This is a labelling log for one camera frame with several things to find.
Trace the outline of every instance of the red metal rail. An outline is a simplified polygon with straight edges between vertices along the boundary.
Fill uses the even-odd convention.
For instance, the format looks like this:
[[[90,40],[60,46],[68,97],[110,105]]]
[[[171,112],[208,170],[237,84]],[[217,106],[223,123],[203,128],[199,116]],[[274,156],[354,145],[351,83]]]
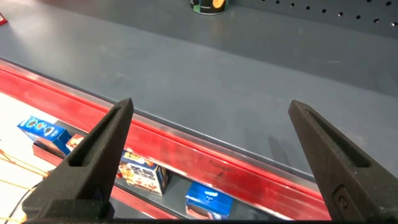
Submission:
[[[44,159],[45,161],[57,166],[59,163],[62,162],[62,159],[33,145],[33,153],[35,156]],[[145,213],[146,215],[156,218],[156,219],[178,219],[177,217],[163,211],[162,209],[153,206],[127,192],[124,190],[120,189],[119,187],[113,186],[112,198],[115,198],[116,200],[119,200],[122,203],[125,203],[126,205]]]
[[[59,84],[0,61],[0,91],[85,132],[109,110],[98,101],[59,88]],[[304,187],[233,154],[194,143],[134,119],[126,147],[190,179],[238,200],[294,220],[329,220],[319,191]]]

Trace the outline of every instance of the wire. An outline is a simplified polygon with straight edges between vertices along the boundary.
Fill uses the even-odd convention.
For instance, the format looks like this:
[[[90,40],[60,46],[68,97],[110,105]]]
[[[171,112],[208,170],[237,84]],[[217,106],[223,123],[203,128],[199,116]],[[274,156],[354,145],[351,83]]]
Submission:
[[[40,184],[41,182],[43,182],[43,180],[41,180],[39,183],[35,184],[35,185],[32,187],[32,189],[34,189],[34,188],[36,188],[37,186],[39,186],[39,184]],[[11,218],[11,217],[15,214],[15,212],[17,211],[19,205],[24,201],[24,199],[26,198],[26,195],[27,195],[28,193],[30,193],[30,192],[31,192],[30,190],[28,190],[27,192],[25,192],[24,196],[22,196],[22,198],[18,201],[17,206],[15,206],[15,208],[12,210],[12,212],[10,213],[10,215],[8,216],[8,218]]]

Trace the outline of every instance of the cereal box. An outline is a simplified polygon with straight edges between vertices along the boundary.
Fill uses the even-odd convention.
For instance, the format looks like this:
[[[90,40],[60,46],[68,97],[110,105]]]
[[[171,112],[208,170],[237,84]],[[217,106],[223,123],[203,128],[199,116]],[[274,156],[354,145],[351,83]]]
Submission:
[[[167,170],[153,162],[124,151],[119,171],[129,185],[163,195],[169,179]]]
[[[47,146],[51,151],[66,156],[70,152],[66,147],[66,143],[71,138],[71,135],[63,127],[33,116],[23,120],[17,127],[28,135],[31,140]]]
[[[185,196],[185,209],[197,219],[224,220],[228,218],[232,201],[230,196],[194,182]]]
[[[84,136],[80,134],[75,134],[68,142],[67,148],[72,151],[80,142],[83,140]]]

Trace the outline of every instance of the orange object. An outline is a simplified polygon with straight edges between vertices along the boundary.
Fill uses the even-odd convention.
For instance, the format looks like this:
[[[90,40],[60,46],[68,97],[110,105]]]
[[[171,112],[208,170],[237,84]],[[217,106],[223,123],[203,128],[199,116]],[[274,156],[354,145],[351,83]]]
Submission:
[[[0,13],[0,26],[6,24],[7,22],[7,19]]]

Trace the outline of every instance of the gray tabletop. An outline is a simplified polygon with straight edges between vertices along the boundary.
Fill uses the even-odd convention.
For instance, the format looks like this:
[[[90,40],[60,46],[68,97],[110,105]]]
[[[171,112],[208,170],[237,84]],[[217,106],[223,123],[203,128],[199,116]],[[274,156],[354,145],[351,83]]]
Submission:
[[[398,42],[242,6],[0,1],[0,57],[311,174],[300,100],[398,176]]]

